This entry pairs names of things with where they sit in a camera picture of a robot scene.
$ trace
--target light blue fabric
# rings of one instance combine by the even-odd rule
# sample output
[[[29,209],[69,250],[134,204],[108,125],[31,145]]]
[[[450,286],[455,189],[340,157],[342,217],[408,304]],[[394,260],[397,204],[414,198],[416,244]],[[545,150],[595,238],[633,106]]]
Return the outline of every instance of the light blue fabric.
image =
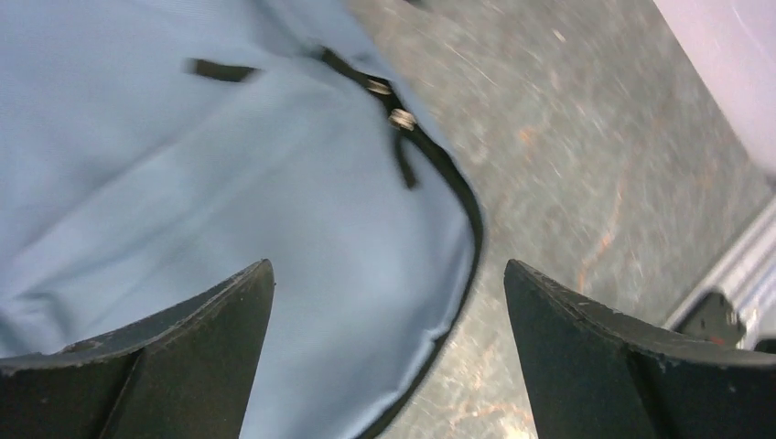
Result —
[[[456,313],[474,252],[437,171],[318,44],[415,96],[336,0],[0,3],[0,357],[56,352],[264,258],[243,438],[358,435]],[[190,58],[261,69],[243,83]]]

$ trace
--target zipper pull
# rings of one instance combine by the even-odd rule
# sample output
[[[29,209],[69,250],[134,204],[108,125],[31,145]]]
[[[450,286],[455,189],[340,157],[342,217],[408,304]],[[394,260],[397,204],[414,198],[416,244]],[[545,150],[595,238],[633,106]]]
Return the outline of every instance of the zipper pull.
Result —
[[[381,94],[382,96],[389,96],[391,94],[391,89],[389,89],[387,85],[376,80],[367,80],[366,89],[373,93]]]
[[[391,122],[391,126],[396,130],[396,134],[393,137],[393,155],[395,155],[396,162],[399,164],[399,170],[402,172],[404,184],[407,188],[412,189],[417,186],[417,176],[404,153],[402,140],[406,138],[407,133],[411,133],[415,129],[417,120],[410,112],[398,108],[391,111],[388,120]]]

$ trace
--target gray floor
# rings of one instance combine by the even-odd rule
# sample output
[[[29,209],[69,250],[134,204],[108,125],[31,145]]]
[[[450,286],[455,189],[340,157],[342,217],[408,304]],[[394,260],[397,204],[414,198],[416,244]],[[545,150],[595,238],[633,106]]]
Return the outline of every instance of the gray floor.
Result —
[[[350,0],[487,210],[477,291],[385,436],[535,437],[501,279],[521,259],[660,324],[766,188],[651,2]]]

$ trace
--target black strap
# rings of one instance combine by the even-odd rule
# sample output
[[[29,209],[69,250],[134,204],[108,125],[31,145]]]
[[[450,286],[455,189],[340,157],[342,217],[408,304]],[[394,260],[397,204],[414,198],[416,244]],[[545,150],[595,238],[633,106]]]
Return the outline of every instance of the black strap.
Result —
[[[205,59],[192,59],[191,72],[195,75],[210,78],[212,80],[222,80],[225,82],[243,82],[251,73],[255,72],[253,67],[228,66]]]
[[[399,99],[398,94],[396,94],[393,85],[388,80],[357,71],[328,48],[323,49],[320,60],[329,65],[329,67],[340,75],[361,85],[363,89],[380,101],[385,109],[385,117],[387,119],[390,120],[396,111],[411,114],[406,110],[402,101]],[[404,185],[409,189],[413,189],[418,184],[417,174],[412,166],[410,166],[409,159],[404,150],[404,139],[415,144],[418,142],[428,143],[430,142],[430,139],[424,134],[421,134],[416,126],[407,127],[392,123],[392,127],[395,130],[395,135],[393,137],[393,156],[396,159],[396,164],[399,166],[399,172],[402,174]]]

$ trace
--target scratch mark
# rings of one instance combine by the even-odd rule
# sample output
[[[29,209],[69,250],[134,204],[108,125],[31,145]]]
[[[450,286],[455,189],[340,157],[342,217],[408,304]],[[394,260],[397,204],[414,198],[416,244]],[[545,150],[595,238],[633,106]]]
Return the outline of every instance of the scratch mark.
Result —
[[[629,161],[629,163],[625,166],[620,176],[620,181],[617,183],[614,207],[609,214],[609,219],[607,220],[607,227],[604,231],[604,234],[598,241],[598,246],[596,247],[595,251],[582,261],[579,273],[577,274],[577,291],[581,294],[585,292],[585,286],[587,284],[587,272],[589,271],[590,267],[601,258],[601,256],[606,252],[606,250],[609,249],[609,246],[611,246],[611,243],[614,241],[615,228],[620,221],[622,194],[625,191],[625,187],[627,186],[626,183],[628,180],[626,177],[628,175],[628,171],[631,168],[631,163],[632,161]]]
[[[555,70],[550,71],[550,84],[556,91],[560,91],[560,78]]]
[[[536,130],[534,130],[533,127],[526,126],[519,132],[520,140],[522,140],[524,144],[531,146],[534,144],[534,134],[536,134]]]
[[[466,62],[467,64],[469,64],[469,65],[470,65],[470,66],[471,66],[471,67],[472,67],[474,70],[476,70],[476,71],[477,71],[477,72],[478,72],[480,75],[482,75],[482,77],[483,77],[483,78],[485,78],[486,80],[488,80],[488,82],[490,82],[491,84],[495,85],[496,87],[498,87],[498,86],[499,86],[499,84],[497,84],[496,82],[494,82],[494,81],[493,81],[493,80],[490,78],[490,76],[486,75],[486,74],[485,74],[485,72],[484,72],[484,71],[482,71],[482,69],[480,69],[479,67],[477,67],[477,66],[476,66],[476,65],[475,65],[473,62],[471,62],[471,61],[470,61],[468,58],[466,58],[466,57],[464,57],[463,55],[461,55],[461,53],[460,53],[460,52],[458,52],[457,50],[455,50],[455,48],[453,48],[452,46],[450,46],[450,45],[449,45],[449,43],[445,43],[445,47],[446,47],[446,48],[449,48],[450,50],[452,50],[452,52],[453,52],[453,53],[455,53],[456,55],[458,55],[458,57],[459,57],[459,58],[463,59],[463,60],[464,60],[464,62]]]
[[[499,8],[498,8],[496,5],[494,5],[492,2],[490,2],[490,1],[489,1],[489,2],[485,2],[485,4],[486,4],[486,5],[488,5],[488,7],[489,7],[490,9],[493,9],[494,11],[498,12],[499,14],[501,14],[501,15],[505,15],[505,14],[504,14],[504,11],[500,10],[500,9],[499,9]]]
[[[706,158],[706,166],[704,166],[703,174],[698,177],[695,182],[703,189],[709,190],[714,186],[714,177],[717,173],[717,161]]]
[[[768,61],[768,64],[771,66],[772,69],[776,69],[776,62],[773,61],[773,58],[771,57],[770,52],[762,46],[762,43],[760,43],[760,39],[757,38],[757,36],[752,31],[752,28],[749,26],[749,22],[744,22],[744,19],[741,17],[741,13],[738,10],[741,5],[740,1],[737,0],[733,4],[733,12],[736,13],[736,20],[738,23],[743,27],[744,32],[747,34],[747,37],[749,37],[749,41],[754,45],[755,48],[757,48],[757,51],[760,53],[760,55]]]
[[[514,419],[501,419],[501,428],[504,430],[504,439],[536,439],[534,434],[526,431],[525,426]]]
[[[553,29],[553,34],[555,34],[555,37],[560,40],[561,43],[566,42],[566,37],[563,36],[560,32],[558,32],[556,29]]]
[[[488,367],[488,364],[491,358],[493,357],[495,350],[496,350],[495,343],[491,343],[488,345],[487,348],[485,348],[485,350],[482,353],[479,366],[472,373],[473,379],[469,387],[470,396],[465,401],[463,401],[460,405],[450,407],[450,410],[454,411],[454,414],[448,420],[449,429],[447,430],[447,433],[444,435],[444,439],[452,438],[456,430],[458,429],[458,426],[462,422],[466,421],[467,419],[479,418],[481,416],[487,416],[489,414],[493,414],[497,412],[516,415],[517,417],[523,419],[525,424],[529,424],[529,425],[534,421],[534,417],[529,412],[518,407],[516,404],[512,404],[512,403],[491,404],[491,405],[488,405],[487,407],[483,407],[480,409],[472,408],[472,403],[474,401],[473,393],[482,388],[482,385],[484,384],[484,379],[482,375],[485,372],[485,369]]]

